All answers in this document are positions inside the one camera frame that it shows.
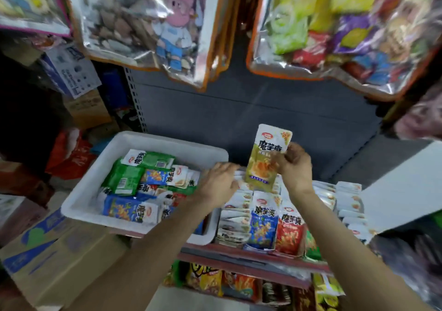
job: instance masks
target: red bag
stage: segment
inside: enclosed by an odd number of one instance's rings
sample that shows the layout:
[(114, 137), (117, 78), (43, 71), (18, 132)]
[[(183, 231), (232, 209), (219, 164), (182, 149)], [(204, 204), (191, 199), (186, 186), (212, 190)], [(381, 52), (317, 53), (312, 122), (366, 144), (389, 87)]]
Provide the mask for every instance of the red bag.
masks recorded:
[(81, 178), (95, 160), (92, 145), (81, 138), (78, 128), (67, 129), (57, 136), (46, 164), (46, 173), (63, 180)]

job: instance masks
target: white plastic bin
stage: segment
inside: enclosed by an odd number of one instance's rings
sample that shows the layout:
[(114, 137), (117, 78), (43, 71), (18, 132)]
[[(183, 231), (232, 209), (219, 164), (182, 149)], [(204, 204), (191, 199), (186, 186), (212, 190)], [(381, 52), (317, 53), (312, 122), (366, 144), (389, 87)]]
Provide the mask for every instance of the white plastic bin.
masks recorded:
[[(96, 205), (95, 199), (100, 185), (111, 170), (113, 163), (119, 157), (126, 155), (129, 149), (168, 153), (176, 157), (175, 163), (187, 165), (196, 170), (211, 168), (216, 162), (227, 162), (229, 160), (229, 154), (221, 148), (156, 135), (129, 131), (121, 132), (113, 138), (98, 156), (91, 168), (63, 202), (61, 206), (62, 214), (89, 223), (143, 234), (148, 233), (153, 226), (107, 217), (101, 214), (102, 212)], [(220, 209), (210, 213), (203, 235), (192, 234), (187, 242), (196, 245), (210, 243), (216, 234), (219, 215)]]

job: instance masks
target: red snack packet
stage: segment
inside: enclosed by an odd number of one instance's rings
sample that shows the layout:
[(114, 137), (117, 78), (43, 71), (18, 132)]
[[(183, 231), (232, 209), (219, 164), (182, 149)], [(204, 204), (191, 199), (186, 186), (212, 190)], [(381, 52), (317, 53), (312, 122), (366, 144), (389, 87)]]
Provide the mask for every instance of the red snack packet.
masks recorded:
[(63, 180), (81, 178), (96, 158), (90, 153), (92, 145), (81, 138), (78, 128), (60, 132), (46, 164), (46, 173)]
[(283, 202), (276, 228), (276, 252), (296, 256), (305, 224), (297, 209), (290, 203)]
[(307, 68), (320, 68), (325, 62), (327, 41), (330, 36), (315, 31), (308, 32), (307, 45), (293, 53), (293, 63)]

